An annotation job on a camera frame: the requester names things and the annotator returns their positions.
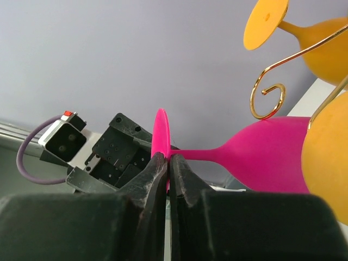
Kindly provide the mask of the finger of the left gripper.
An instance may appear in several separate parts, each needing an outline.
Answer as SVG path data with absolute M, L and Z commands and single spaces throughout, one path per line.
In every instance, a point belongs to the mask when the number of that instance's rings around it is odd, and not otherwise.
M 114 193 L 118 191 L 118 188 L 96 179 L 78 167 L 75 167 L 68 174 L 66 183 L 83 193 Z

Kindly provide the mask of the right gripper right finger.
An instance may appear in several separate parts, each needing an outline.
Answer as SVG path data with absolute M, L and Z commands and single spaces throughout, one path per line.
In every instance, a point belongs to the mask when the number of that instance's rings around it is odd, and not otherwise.
M 330 207 L 306 194 L 216 191 L 170 160 L 172 260 L 347 260 Z

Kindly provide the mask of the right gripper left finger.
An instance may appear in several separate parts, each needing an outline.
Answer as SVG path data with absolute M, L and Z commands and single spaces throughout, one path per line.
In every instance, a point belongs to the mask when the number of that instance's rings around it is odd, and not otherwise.
M 163 260 L 167 160 L 120 190 L 1 199 L 1 260 Z

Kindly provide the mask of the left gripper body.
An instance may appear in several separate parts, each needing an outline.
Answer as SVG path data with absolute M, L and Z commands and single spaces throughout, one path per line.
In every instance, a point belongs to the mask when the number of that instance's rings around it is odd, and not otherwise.
M 148 164 L 152 134 L 122 113 L 92 147 L 85 171 L 94 178 L 121 188 Z

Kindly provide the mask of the pink wine glass front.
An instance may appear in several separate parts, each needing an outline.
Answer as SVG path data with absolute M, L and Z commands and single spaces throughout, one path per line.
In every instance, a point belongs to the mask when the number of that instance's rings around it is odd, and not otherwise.
M 307 194 L 301 152 L 308 122 L 309 118 L 303 116 L 272 117 L 245 127 L 220 147 L 176 150 L 171 148 L 167 113 L 159 109 L 151 153 L 160 152 L 167 159 L 179 154 L 186 160 L 217 163 L 254 191 Z

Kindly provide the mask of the orange wine glass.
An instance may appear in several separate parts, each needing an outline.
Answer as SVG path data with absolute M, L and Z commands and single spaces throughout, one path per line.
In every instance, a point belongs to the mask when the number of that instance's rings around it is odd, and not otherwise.
M 323 198 L 347 224 L 347 92 L 328 104 L 307 131 L 302 172 L 310 193 Z

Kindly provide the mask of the yellow wine glass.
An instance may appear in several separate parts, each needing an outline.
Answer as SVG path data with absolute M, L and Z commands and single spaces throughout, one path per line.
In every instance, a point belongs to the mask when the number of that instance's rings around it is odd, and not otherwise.
M 266 42 L 276 28 L 297 38 L 304 50 L 347 26 L 347 17 L 299 27 L 284 21 L 288 1 L 258 1 L 248 18 L 244 30 L 244 47 L 254 50 Z M 347 30 L 329 42 L 302 55 L 307 67 L 317 78 L 338 85 L 347 76 Z

